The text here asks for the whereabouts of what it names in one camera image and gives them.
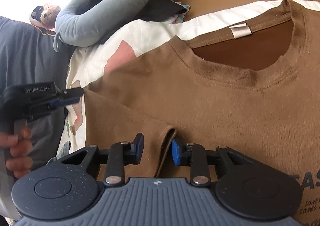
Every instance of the finger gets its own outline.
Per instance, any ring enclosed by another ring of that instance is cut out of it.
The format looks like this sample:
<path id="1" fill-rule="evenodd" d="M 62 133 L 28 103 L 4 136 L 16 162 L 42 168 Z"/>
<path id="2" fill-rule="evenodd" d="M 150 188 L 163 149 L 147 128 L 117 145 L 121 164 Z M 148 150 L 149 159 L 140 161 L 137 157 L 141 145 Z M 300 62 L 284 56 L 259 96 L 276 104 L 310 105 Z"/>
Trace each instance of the finger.
<path id="1" fill-rule="evenodd" d="M 17 157 L 8 159 L 6 162 L 9 171 L 28 170 L 32 167 L 32 159 L 30 157 Z"/>
<path id="2" fill-rule="evenodd" d="M 23 157 L 32 150 L 32 143 L 30 140 L 21 140 L 16 146 L 10 147 L 10 154 L 12 157 Z"/>
<path id="3" fill-rule="evenodd" d="M 32 138 L 32 132 L 31 129 L 28 127 L 24 127 L 20 130 L 21 136 L 23 139 L 31 139 Z"/>
<path id="4" fill-rule="evenodd" d="M 16 178 L 21 178 L 22 176 L 30 173 L 30 170 L 14 171 L 13 174 Z"/>
<path id="5" fill-rule="evenodd" d="M 17 135 L 8 135 L 0 132 L 0 147 L 9 148 L 18 143 Z"/>

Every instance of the white bedsheet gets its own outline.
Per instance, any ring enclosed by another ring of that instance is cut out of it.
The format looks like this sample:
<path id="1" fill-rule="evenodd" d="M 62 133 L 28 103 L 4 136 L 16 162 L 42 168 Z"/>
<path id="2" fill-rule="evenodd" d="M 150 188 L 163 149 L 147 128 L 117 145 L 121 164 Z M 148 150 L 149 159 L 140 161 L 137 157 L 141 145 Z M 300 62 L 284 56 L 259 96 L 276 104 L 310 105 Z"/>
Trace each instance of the white bedsheet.
<path id="1" fill-rule="evenodd" d="M 308 9 L 320 11 L 319 2 L 297 2 Z M 273 7 L 279 6 L 280 3 L 280 0 L 271 2 L 258 1 L 199 16 L 180 24 L 135 20 L 119 29 L 103 45 L 77 48 L 70 60 L 67 88 L 85 87 L 104 73 L 162 45 L 175 35 L 182 40 L 190 40 L 201 34 L 256 17 Z M 80 103 L 69 106 L 68 111 L 58 151 L 60 151 L 65 142 L 70 141 L 70 153 L 72 153 L 85 146 L 84 98 L 81 99 Z"/>

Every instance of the person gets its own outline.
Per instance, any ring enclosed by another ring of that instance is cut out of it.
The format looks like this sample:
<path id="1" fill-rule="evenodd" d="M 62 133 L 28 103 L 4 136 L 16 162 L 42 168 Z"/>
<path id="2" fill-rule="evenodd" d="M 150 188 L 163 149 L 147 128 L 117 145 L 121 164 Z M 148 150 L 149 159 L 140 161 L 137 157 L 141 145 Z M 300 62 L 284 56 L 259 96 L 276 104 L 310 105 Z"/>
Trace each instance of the person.
<path id="1" fill-rule="evenodd" d="M 32 150 L 32 133 L 30 128 L 24 127 L 20 130 L 22 140 L 18 141 L 17 135 L 8 135 L 0 132 L 0 148 L 9 148 L 11 159 L 6 160 L 6 167 L 13 171 L 16 178 L 30 173 L 32 159 L 28 153 Z"/>
<path id="2" fill-rule="evenodd" d="M 34 26 L 55 31 L 55 22 L 61 7 L 52 3 L 37 6 L 29 15 L 30 23 Z"/>

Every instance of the pillow loop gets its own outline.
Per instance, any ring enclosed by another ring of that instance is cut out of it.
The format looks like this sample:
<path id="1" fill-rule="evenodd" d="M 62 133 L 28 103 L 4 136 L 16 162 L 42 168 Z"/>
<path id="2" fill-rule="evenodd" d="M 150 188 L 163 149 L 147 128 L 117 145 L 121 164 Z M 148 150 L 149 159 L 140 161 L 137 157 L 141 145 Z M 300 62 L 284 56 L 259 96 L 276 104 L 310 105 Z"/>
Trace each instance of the pillow loop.
<path id="1" fill-rule="evenodd" d="M 72 0 L 56 19 L 56 36 L 53 47 L 59 50 L 63 43 L 87 47 L 97 43 L 106 33 L 115 32 L 130 22 L 149 0 L 102 0 L 90 10 L 77 15 L 77 9 L 90 0 Z"/>

